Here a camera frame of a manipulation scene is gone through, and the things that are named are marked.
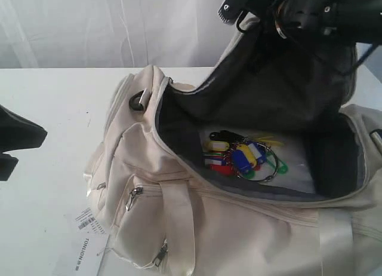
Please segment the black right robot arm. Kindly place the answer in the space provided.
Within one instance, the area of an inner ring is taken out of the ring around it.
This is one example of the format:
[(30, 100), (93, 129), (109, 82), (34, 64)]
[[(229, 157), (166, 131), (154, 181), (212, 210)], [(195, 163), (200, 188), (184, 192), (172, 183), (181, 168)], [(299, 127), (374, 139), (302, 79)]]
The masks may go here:
[[(273, 26), (319, 63), (345, 76), (353, 73), (381, 46), (381, 0), (236, 0), (236, 7)], [(369, 49), (342, 71), (315, 53), (310, 45), (326, 42)]]

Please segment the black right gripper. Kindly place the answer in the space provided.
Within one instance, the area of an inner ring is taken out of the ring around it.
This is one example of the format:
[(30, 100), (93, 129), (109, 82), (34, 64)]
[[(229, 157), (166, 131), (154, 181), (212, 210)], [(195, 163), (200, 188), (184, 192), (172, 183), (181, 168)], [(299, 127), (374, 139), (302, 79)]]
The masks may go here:
[(354, 46), (354, 37), (345, 32), (356, 0), (270, 0), (260, 19), (260, 52), (253, 64), (261, 68), (295, 44), (308, 56), (339, 75), (353, 73), (358, 64), (346, 70), (330, 63), (313, 51), (313, 46), (328, 41)]

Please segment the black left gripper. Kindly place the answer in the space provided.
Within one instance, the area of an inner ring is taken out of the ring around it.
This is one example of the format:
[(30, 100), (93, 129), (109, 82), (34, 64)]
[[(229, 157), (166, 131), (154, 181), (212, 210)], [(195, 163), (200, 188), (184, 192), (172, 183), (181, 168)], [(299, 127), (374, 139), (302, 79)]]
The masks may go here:
[[(39, 148), (47, 131), (38, 124), (1, 106), (1, 152)], [(18, 159), (0, 155), (0, 181), (6, 182), (13, 173)]]

